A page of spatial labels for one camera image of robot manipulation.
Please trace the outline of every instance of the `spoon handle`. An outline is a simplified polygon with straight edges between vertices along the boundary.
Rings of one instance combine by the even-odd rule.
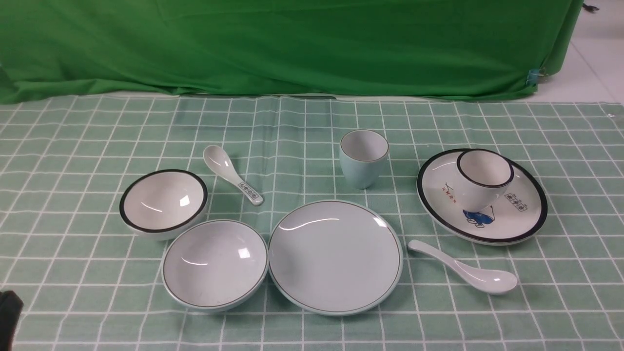
[[[425,244],[422,241],[412,240],[407,243],[407,247],[411,250],[422,252],[423,254],[429,255],[435,259],[440,260],[443,264],[446,264],[448,268],[452,269],[455,273],[457,273],[462,279],[464,279],[467,283],[474,286],[472,283],[473,276],[470,273],[466,272],[466,269],[462,267],[462,263],[452,258],[451,256],[443,253],[442,251],[436,249],[435,247]]]
[[[446,264],[452,270],[456,271],[461,275],[461,272],[458,271],[457,261],[451,256],[443,253],[442,251],[436,249],[435,247],[425,244],[422,241],[412,240],[407,243],[407,247],[411,250],[422,252],[423,254],[429,255],[435,259],[440,260],[442,263]]]
[[[247,196],[247,199],[249,199],[252,205],[260,206],[265,201],[264,198],[262,198],[262,195],[260,195],[246,182],[241,180],[241,182],[235,185],[243,192],[245,196]]]

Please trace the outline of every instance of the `bowl rim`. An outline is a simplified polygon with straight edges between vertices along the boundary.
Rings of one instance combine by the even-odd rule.
[[[174,172],[174,173],[184,173],[184,174],[188,174],[189,176],[193,177],[202,187],[202,192],[203,192],[203,198],[202,198],[202,204],[200,205],[200,207],[197,209],[197,211],[195,211],[195,213],[190,216],[189,218],[187,218],[186,220],[184,220],[181,223],[178,223],[172,227],[169,228],[164,228],[164,229],[148,229],[148,228],[143,228],[139,225],[134,224],[129,218],[128,216],[125,214],[125,209],[124,209],[124,205],[125,205],[125,200],[126,197],[128,196],[128,193],[130,192],[130,190],[132,190],[132,188],[135,187],[135,185],[137,185],[139,182],[145,180],[148,177],[154,176],[156,174],[160,174],[160,173],[167,173],[167,172]],[[201,178],[199,178],[196,174],[189,172],[189,171],[185,171],[183,169],[162,169],[160,171],[154,171],[148,174],[145,174],[144,176],[142,176],[141,178],[135,180],[125,191],[124,194],[121,197],[121,200],[119,200],[119,214],[121,215],[122,220],[124,221],[124,223],[126,223],[127,225],[129,225],[130,227],[139,230],[141,232],[145,232],[145,233],[164,233],[164,232],[168,232],[171,230],[175,230],[178,229],[180,227],[183,227],[185,225],[187,225],[189,222],[191,222],[194,218],[197,217],[197,215],[199,215],[200,213],[202,213],[203,208],[206,206],[206,202],[208,202],[208,188],[206,187],[206,184],[203,182],[203,180]]]
[[[192,229],[194,229],[196,227],[199,227],[199,226],[205,225],[205,224],[211,224],[211,223],[214,223],[214,222],[233,222],[233,223],[236,223],[236,224],[244,225],[245,227],[249,228],[252,232],[254,232],[258,236],[260,241],[262,241],[262,244],[265,247],[265,268],[264,268],[262,274],[260,275],[260,277],[258,278],[258,280],[253,284],[253,286],[251,286],[244,294],[240,295],[235,300],[232,300],[232,301],[226,302],[224,304],[220,304],[220,305],[195,305],[195,304],[191,304],[190,302],[184,301],[179,296],[175,295],[174,292],[171,291],[171,288],[169,287],[169,284],[167,283],[167,279],[165,278],[165,263],[167,262],[167,257],[169,257],[169,252],[171,251],[171,248],[175,245],[175,242],[178,241],[179,238],[183,237],[186,233],[190,232]],[[243,222],[240,222],[238,220],[233,220],[233,219],[213,219],[213,220],[208,220],[206,222],[202,222],[202,223],[199,223],[197,225],[194,225],[193,227],[185,230],[184,233],[180,234],[177,238],[175,238],[173,240],[171,245],[169,245],[169,247],[167,248],[165,256],[162,259],[162,263],[160,264],[160,276],[162,278],[162,283],[163,283],[163,285],[165,287],[165,290],[167,290],[169,295],[171,295],[171,297],[173,297],[176,301],[180,302],[181,304],[184,304],[184,305],[186,305],[188,307],[193,307],[195,309],[222,310],[223,308],[227,308],[228,306],[236,306],[239,302],[241,302],[242,300],[247,298],[250,294],[253,294],[256,291],[256,289],[262,284],[264,279],[266,278],[266,275],[267,275],[267,272],[268,272],[268,268],[269,268],[269,251],[268,251],[268,246],[266,244],[266,240],[262,237],[262,235],[260,235],[260,233],[258,233],[257,230],[252,228],[250,225],[247,225],[247,224],[245,224]]]

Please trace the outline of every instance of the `cup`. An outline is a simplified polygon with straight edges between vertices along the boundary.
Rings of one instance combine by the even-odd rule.
[[[386,166],[388,141],[377,132],[356,129],[340,140],[340,167],[351,187],[373,185]]]
[[[457,158],[453,191],[462,209],[479,212],[505,193],[514,179],[514,168],[496,152],[471,149]]]

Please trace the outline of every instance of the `blue cartoon print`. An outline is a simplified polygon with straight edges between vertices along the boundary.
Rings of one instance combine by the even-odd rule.
[[[464,216],[466,217],[466,221],[470,224],[474,224],[477,228],[483,228],[487,224],[493,223],[496,220],[494,216],[494,208],[492,206],[489,207],[492,211],[492,216],[487,214],[483,214],[481,212],[468,212],[466,210],[462,210],[464,212]]]

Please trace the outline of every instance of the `ceramic spoon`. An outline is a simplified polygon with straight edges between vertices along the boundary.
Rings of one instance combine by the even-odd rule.
[[[216,175],[239,188],[254,206],[260,206],[264,202],[262,196],[236,173],[230,156],[221,147],[210,145],[204,149],[203,161]]]
[[[411,250],[422,252],[446,264],[468,284],[492,295],[504,294],[518,285],[518,278],[504,270],[481,269],[463,264],[431,245],[418,240],[407,243]]]

